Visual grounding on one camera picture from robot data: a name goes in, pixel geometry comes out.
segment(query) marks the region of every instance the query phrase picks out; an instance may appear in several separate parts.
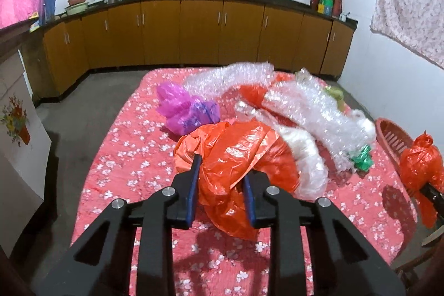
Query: green plastic bag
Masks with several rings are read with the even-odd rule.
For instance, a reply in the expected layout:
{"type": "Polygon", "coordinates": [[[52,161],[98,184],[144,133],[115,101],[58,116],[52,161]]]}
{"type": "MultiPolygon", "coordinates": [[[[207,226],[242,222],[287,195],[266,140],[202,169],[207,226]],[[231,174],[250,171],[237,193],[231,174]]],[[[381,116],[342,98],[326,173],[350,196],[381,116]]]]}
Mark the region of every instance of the green plastic bag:
{"type": "Polygon", "coordinates": [[[361,171],[368,172],[374,162],[372,156],[370,156],[370,146],[365,145],[356,157],[351,157],[355,167],[361,171]]]}

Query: black countertop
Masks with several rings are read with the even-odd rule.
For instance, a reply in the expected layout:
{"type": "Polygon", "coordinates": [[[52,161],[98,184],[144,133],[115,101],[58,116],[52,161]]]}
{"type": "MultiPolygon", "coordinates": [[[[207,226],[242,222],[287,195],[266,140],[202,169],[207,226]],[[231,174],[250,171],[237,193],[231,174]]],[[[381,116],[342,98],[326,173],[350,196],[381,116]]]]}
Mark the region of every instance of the black countertop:
{"type": "MultiPolygon", "coordinates": [[[[65,22],[68,20],[83,17],[85,15],[95,13],[98,11],[103,11],[105,9],[112,8],[115,6],[120,6],[123,4],[130,4],[130,3],[135,3],[135,2],[143,2],[143,1],[148,1],[148,0],[122,0],[120,2],[116,2],[113,4],[106,4],[105,2],[94,3],[94,4],[90,5],[86,11],[84,11],[82,13],[74,14],[71,16],[66,16],[66,17],[63,17],[59,20],[49,22],[46,25],[44,25],[43,27],[51,27],[51,26],[53,26],[57,23],[60,23],[60,22],[65,22]]],[[[250,2],[250,3],[258,3],[258,4],[265,4],[267,6],[276,6],[276,7],[280,7],[280,8],[292,9],[294,11],[300,11],[300,12],[312,14],[317,17],[321,17],[321,18],[324,18],[324,19],[327,19],[330,21],[337,21],[338,20],[337,18],[333,18],[333,17],[329,17],[326,15],[320,14],[320,13],[314,11],[313,9],[311,9],[310,6],[303,4],[301,2],[293,1],[293,0],[241,0],[241,1],[250,2]]],[[[347,18],[347,21],[344,22],[344,24],[346,26],[350,27],[351,29],[356,30],[358,22],[354,19],[347,18]]]]}

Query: orange plastic basket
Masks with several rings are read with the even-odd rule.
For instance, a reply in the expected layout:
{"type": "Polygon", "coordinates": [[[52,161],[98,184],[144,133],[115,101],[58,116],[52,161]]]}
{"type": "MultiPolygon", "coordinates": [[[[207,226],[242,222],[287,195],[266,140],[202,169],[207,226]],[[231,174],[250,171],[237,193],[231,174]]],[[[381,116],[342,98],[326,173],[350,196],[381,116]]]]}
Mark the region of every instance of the orange plastic basket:
{"type": "Polygon", "coordinates": [[[376,138],[399,174],[401,153],[412,146],[413,139],[400,126],[385,118],[376,120],[376,138]]]}

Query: orange plastic bag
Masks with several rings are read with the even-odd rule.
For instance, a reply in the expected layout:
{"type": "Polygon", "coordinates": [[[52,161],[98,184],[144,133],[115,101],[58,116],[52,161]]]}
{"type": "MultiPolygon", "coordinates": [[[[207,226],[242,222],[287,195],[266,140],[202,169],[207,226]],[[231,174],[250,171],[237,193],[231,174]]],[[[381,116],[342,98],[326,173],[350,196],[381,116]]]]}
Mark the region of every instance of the orange plastic bag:
{"type": "Polygon", "coordinates": [[[195,153],[203,155],[199,203],[216,227],[231,236],[257,237],[247,219],[240,183],[252,168],[267,173],[272,184],[288,192],[299,183],[288,145],[257,121],[205,125],[182,137],[174,150],[178,172],[190,169],[195,153]]]}
{"type": "Polygon", "coordinates": [[[415,192],[423,224],[433,227],[437,212],[433,204],[419,192],[427,182],[442,192],[443,159],[438,148],[433,146],[433,138],[426,132],[416,138],[412,147],[401,154],[399,167],[402,183],[415,192]]]}

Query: flower painting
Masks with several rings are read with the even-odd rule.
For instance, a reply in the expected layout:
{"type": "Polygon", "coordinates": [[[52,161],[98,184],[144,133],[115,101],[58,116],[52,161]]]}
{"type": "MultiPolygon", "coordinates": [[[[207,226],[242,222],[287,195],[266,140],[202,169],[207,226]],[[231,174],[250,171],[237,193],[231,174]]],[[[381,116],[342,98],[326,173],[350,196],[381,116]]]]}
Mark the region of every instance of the flower painting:
{"type": "Polygon", "coordinates": [[[31,137],[26,128],[29,119],[26,116],[26,110],[23,110],[23,101],[17,99],[15,95],[9,97],[9,103],[3,107],[0,122],[6,126],[7,134],[13,142],[17,142],[19,146],[21,146],[21,140],[26,145],[29,144],[31,137]]]}

